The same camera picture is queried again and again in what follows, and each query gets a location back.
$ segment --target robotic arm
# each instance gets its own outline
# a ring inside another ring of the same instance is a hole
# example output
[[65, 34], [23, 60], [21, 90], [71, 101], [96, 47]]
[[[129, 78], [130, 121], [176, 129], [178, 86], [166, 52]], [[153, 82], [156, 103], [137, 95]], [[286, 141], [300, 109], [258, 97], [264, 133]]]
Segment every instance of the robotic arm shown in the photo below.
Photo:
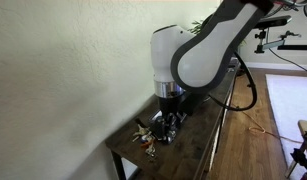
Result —
[[152, 129], [172, 142], [184, 94], [207, 94], [223, 80], [233, 53], [273, 7], [271, 0], [224, 0], [198, 35], [173, 25], [154, 32], [151, 56], [161, 113]]

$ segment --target metal stand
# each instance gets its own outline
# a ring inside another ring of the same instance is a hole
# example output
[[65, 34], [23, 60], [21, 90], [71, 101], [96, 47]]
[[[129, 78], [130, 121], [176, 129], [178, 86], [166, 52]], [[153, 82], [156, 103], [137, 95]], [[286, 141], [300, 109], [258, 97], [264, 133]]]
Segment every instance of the metal stand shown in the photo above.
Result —
[[[300, 149], [294, 148], [294, 152], [291, 153], [291, 156], [293, 157], [294, 160], [285, 173], [286, 178], [290, 177], [291, 173], [293, 172], [293, 170], [294, 170], [294, 168], [297, 164], [304, 166], [305, 169], [307, 170], [307, 159], [306, 159], [305, 154], [304, 154], [305, 150], [307, 149], [307, 131], [303, 135], [303, 139], [304, 139], [304, 141], [303, 141]], [[307, 180], [307, 173], [305, 173], [303, 175], [302, 179]]]
[[266, 31], [264, 29], [260, 32], [260, 34], [255, 34], [255, 38], [260, 39], [260, 44], [257, 45], [257, 49], [254, 51], [257, 54], [264, 53], [264, 50], [266, 50], [266, 49], [281, 46], [281, 45], [284, 45], [284, 43], [285, 43], [285, 40], [282, 39], [282, 40], [263, 44], [263, 40], [266, 38]]

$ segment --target wooden floor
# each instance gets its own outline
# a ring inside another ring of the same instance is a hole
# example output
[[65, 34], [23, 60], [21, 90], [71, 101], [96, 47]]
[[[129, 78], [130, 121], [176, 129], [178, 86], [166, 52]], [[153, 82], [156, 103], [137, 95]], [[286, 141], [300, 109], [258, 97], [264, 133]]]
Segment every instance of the wooden floor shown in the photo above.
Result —
[[[307, 76], [303, 71], [251, 70], [258, 91], [254, 108], [245, 111], [267, 131], [278, 134], [269, 102], [265, 74]], [[243, 107], [252, 100], [245, 75], [238, 77], [232, 103]], [[223, 127], [219, 150], [207, 180], [281, 180], [286, 162], [281, 143], [270, 135], [248, 130], [256, 125], [241, 112], [229, 112]]]

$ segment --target table top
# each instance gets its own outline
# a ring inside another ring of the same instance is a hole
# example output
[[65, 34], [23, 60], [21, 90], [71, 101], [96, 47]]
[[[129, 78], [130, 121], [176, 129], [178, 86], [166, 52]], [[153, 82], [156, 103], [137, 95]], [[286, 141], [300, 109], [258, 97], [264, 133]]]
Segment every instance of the table top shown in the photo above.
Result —
[[[236, 72], [228, 72], [221, 84], [210, 94], [224, 103], [235, 74]], [[138, 131], [134, 119], [139, 118], [148, 126], [148, 120], [158, 108], [157, 98], [154, 98], [143, 111], [107, 138], [107, 147], [157, 179], [200, 179], [206, 157], [211, 152], [222, 108], [212, 100], [200, 105], [193, 116], [188, 116], [183, 121], [171, 144], [155, 143], [157, 157], [152, 161], [145, 149], [140, 148], [139, 140], [132, 142], [133, 133]]]

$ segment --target white rug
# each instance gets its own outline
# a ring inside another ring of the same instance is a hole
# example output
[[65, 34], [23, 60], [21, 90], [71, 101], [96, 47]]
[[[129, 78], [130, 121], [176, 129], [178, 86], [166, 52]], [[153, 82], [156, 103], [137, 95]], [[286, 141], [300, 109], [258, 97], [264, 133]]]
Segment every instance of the white rug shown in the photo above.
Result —
[[[297, 122], [307, 120], [307, 77], [266, 75], [267, 86], [274, 119], [280, 136], [303, 141]], [[282, 139], [284, 156], [289, 166], [293, 161], [290, 153], [300, 144]], [[297, 165], [291, 174], [292, 180], [299, 180], [306, 172]]]

